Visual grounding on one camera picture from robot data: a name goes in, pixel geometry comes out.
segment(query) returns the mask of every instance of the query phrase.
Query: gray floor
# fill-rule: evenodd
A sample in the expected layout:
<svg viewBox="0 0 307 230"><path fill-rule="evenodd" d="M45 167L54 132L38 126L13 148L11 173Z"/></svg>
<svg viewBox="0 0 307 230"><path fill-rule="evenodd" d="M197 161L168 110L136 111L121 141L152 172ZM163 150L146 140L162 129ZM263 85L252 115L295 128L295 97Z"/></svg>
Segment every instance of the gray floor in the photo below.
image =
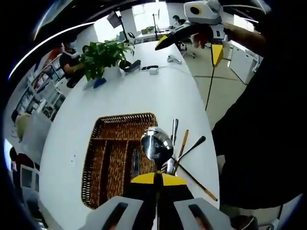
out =
<svg viewBox="0 0 307 230"><path fill-rule="evenodd" d="M195 49L192 46L188 47L189 52L194 52L196 57L186 55L184 57L189 70L198 83L198 88L204 103L207 102L210 77L212 74L211 64L211 51L209 48ZM224 57L228 55L229 49L224 49ZM227 109L238 99L242 94L246 85L237 77L237 75L227 66L228 60L223 59L216 67L213 84L211 88L207 115L211 129L215 123L220 120ZM223 157L218 158L219 169L223 165ZM278 215L279 207L258 209L258 210L245 210L238 208L228 208L228 215L241 214L241 215L254 215L257 217L259 224L267 224L272 222Z"/></svg>

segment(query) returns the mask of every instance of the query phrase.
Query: person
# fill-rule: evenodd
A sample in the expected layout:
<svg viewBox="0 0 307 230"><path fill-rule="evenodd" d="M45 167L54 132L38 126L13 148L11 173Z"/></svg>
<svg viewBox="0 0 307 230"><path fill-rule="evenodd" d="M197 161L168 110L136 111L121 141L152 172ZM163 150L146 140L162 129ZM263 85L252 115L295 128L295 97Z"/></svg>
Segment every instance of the person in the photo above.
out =
<svg viewBox="0 0 307 230"><path fill-rule="evenodd" d="M73 88L84 76L84 66L80 64L80 55L75 50L75 42L64 42L62 44L62 55L59 64L65 73L67 87Z"/></svg>
<svg viewBox="0 0 307 230"><path fill-rule="evenodd" d="M264 59L212 130L216 154L225 156L221 204L245 209L277 207L306 191L305 142L300 129L305 104L300 88L305 71L300 57L303 20L290 20L304 14L300 7L291 14L283 4L272 1L272 11L258 25L261 34L224 24L230 39ZM206 34L194 36L196 47L204 48L207 42Z"/></svg>
<svg viewBox="0 0 307 230"><path fill-rule="evenodd" d="M178 15L174 15L173 19L176 21L178 26L183 25L186 22L185 19L180 19Z"/></svg>
<svg viewBox="0 0 307 230"><path fill-rule="evenodd" d="M27 124L29 122L30 117L31 117L30 114L28 113L19 114L17 110L14 110L11 115L12 121L14 122L17 129L17 137L19 138L20 141L23 140L24 132L27 128Z"/></svg>
<svg viewBox="0 0 307 230"><path fill-rule="evenodd" d="M10 149L10 158L13 162L15 162L16 165L16 171L20 173L20 167L21 165L25 165L29 168L36 168L39 170L39 165L34 163L27 155L23 153L17 154L14 147Z"/></svg>
<svg viewBox="0 0 307 230"><path fill-rule="evenodd" d="M83 53L87 52L87 51L88 51L88 48L89 48L88 45L84 45L84 46L82 47L82 52L83 52Z"/></svg>

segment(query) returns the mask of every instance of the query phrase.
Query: desk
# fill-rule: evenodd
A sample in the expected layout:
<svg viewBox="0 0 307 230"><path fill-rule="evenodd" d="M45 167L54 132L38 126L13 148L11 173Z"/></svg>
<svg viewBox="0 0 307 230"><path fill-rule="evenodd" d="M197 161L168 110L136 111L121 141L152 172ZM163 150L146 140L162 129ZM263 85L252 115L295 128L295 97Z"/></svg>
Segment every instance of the desk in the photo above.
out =
<svg viewBox="0 0 307 230"><path fill-rule="evenodd" d="M151 112L159 127L169 135L172 121L179 119L177 132L178 157L186 129L189 137L185 150L204 135L207 139L188 156L182 165L219 199L219 176L211 129L204 103L194 78L175 45L155 51L157 42L135 45L135 56L142 66L159 65L158 75L136 71L104 85L83 91L82 78L68 94L55 117L45 141L41 159L39 197L65 230L76 230L85 224L92 211L81 201L81 178L89 139L95 121L102 116ZM182 65L168 63L168 55L181 58ZM219 208L180 168L178 174L189 182L195 197L203 197Z"/></svg>
<svg viewBox="0 0 307 230"><path fill-rule="evenodd" d="M169 34L171 31L164 31L161 33L157 33L158 38L163 37L164 35ZM143 43L145 40L150 40L150 41L155 41L155 32L154 33L148 33L148 34L140 34L138 36L135 37L136 41L139 41L141 43Z"/></svg>

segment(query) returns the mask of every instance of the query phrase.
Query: wooden chopstick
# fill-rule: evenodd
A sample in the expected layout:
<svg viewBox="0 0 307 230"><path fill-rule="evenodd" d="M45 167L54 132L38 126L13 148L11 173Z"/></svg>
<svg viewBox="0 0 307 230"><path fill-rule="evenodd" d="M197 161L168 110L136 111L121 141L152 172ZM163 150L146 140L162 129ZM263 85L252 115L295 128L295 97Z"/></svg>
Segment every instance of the wooden chopstick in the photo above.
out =
<svg viewBox="0 0 307 230"><path fill-rule="evenodd" d="M213 200L217 201L218 199L208 190L206 189L204 186L202 186L201 183L198 182L198 180L196 180L194 178L194 176L192 176L181 164L179 164L176 160L175 162L177 163L177 165L179 165L181 167L181 169L199 186L203 189L203 191L208 194Z"/></svg>
<svg viewBox="0 0 307 230"><path fill-rule="evenodd" d="M187 140L188 140L188 135L189 135L189 130L187 129L186 133L184 135L184 138L183 138L183 142L182 142L181 150L180 150L180 153L179 153L179 157L181 157L182 154L183 154L184 147L186 146L186 143L187 143ZM178 164L179 164L179 162L178 163L176 163L176 162L175 162L175 169L174 169L173 175L175 175L175 172L177 171Z"/></svg>

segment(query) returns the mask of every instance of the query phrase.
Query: wicker basket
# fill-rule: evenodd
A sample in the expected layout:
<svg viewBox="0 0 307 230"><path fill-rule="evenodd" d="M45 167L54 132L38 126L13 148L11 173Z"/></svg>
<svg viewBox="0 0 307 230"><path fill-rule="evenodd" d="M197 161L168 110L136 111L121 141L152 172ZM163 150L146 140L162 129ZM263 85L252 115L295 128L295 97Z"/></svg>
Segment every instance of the wicker basket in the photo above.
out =
<svg viewBox="0 0 307 230"><path fill-rule="evenodd" d="M122 195L132 176L132 153L140 153L140 174L149 173L154 163L141 151L141 136L157 126L151 113L101 117L96 121L82 176L81 198L95 209L113 196Z"/></svg>

